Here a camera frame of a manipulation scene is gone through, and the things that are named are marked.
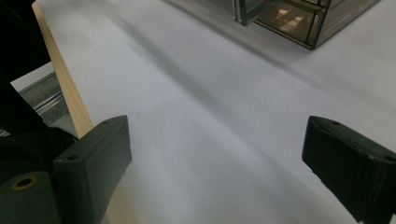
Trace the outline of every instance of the table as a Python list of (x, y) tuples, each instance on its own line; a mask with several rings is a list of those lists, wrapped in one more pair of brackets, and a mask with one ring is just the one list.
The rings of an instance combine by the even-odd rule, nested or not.
[(315, 51), (163, 1), (37, 2), (92, 123), (128, 115), (139, 223), (355, 223), (301, 160), (308, 117), (395, 150), (392, 0)]

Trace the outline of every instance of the screw hole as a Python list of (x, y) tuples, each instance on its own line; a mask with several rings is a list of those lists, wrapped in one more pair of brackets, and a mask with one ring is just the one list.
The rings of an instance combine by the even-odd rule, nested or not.
[(395, 158), (390, 157), (390, 156), (385, 156), (384, 159), (385, 159), (386, 161), (392, 161), (392, 162), (395, 162), (395, 161), (396, 161)]
[(37, 182), (35, 176), (24, 176), (12, 185), (13, 190), (22, 190), (32, 187)]
[(68, 161), (75, 161), (76, 159), (78, 159), (78, 156), (76, 156), (76, 155), (71, 155), (71, 156), (67, 157)]

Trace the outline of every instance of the wooden edge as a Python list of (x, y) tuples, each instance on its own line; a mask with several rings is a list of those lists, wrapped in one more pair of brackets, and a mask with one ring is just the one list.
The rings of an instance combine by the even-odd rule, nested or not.
[[(53, 39), (52, 33), (44, 19), (40, 6), (37, 2), (34, 2), (32, 4), (32, 8), (44, 37), (47, 50), (49, 51), (50, 59), (59, 80), (64, 94), (64, 99), (66, 100), (78, 137), (81, 138), (93, 128), (93, 123), (81, 100), (81, 97), (79, 96), (73, 78), (70, 76), (69, 70), (64, 62), (64, 58)], [(137, 224), (134, 210), (120, 185), (116, 187), (110, 203), (108, 204), (106, 217), (110, 224)]]
[(32, 4), (33, 11), (35, 12), (35, 17), (38, 21), (41, 33), (44, 37), (44, 41), (49, 51), (49, 57), (52, 61), (53, 67), (55, 69), (56, 77), (59, 80), (62, 92), (64, 94), (64, 99), (66, 100), (67, 107), (72, 117), (74, 126), (78, 134), (78, 138), (81, 138), (93, 128), (93, 124), (90, 116), (88, 115), (85, 105), (82, 103), (81, 97), (79, 96), (76, 85), (70, 76), (69, 70), (64, 63), (64, 58), (58, 49), (58, 46), (53, 39), (50, 28), (48, 27), (41, 9), (37, 2)]

